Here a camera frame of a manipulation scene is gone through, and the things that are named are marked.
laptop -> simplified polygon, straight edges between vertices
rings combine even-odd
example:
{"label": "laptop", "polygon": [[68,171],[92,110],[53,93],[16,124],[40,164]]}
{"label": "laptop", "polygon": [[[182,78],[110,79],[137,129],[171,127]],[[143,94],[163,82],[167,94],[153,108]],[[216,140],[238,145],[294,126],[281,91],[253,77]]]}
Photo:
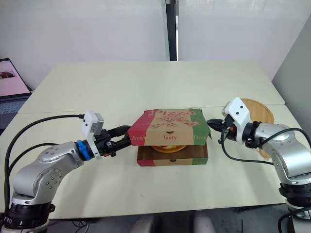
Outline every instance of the laptop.
{"label": "laptop", "polygon": [[0,59],[0,130],[8,126],[30,95],[11,60]]}

white wall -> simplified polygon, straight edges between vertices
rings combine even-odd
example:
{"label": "white wall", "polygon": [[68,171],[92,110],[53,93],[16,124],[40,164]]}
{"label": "white wall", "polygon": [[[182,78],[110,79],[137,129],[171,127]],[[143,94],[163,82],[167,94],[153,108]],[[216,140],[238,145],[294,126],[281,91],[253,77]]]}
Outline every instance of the white wall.
{"label": "white wall", "polygon": [[179,0],[179,60],[254,60],[272,79],[311,0]]}
{"label": "white wall", "polygon": [[57,63],[167,61],[166,30],[163,0],[0,0],[0,57],[32,88]]}

cardboard box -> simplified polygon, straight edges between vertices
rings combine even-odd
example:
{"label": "cardboard box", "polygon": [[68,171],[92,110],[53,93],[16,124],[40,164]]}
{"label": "cardboard box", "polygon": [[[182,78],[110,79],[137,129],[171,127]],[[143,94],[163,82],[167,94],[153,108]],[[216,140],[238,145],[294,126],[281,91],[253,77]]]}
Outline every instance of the cardboard box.
{"label": "cardboard box", "polygon": [[[207,162],[206,140],[210,129],[201,109],[154,109],[128,130],[138,147],[140,166],[197,165]],[[150,146],[187,145],[174,153],[161,153]]]}

wooden pizza board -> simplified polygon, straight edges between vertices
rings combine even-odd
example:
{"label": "wooden pizza board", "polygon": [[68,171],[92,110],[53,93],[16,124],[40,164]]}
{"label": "wooden pizza board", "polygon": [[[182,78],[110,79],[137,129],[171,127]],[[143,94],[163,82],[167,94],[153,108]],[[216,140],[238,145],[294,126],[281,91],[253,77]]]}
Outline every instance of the wooden pizza board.
{"label": "wooden pizza board", "polygon": [[[242,99],[242,101],[249,109],[252,121],[261,121],[264,123],[274,124],[273,114],[267,106],[256,100]],[[259,149],[259,153],[264,159],[270,159],[270,156],[263,150]]]}

floor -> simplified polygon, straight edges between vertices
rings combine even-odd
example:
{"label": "floor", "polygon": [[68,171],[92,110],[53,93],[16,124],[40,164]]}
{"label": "floor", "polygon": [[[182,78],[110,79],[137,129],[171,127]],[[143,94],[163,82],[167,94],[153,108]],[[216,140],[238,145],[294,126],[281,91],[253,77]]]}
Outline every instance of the floor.
{"label": "floor", "polygon": [[[264,206],[246,212],[236,208],[203,210],[212,219],[217,233],[277,233],[277,220],[287,212],[284,205]],[[189,233],[190,216],[194,211],[157,214],[163,219],[165,233]],[[129,233],[140,216],[117,216],[100,218],[91,223],[88,233]],[[71,221],[59,221],[48,228],[48,233],[75,233],[78,228]],[[286,221],[283,224],[286,233]]]}

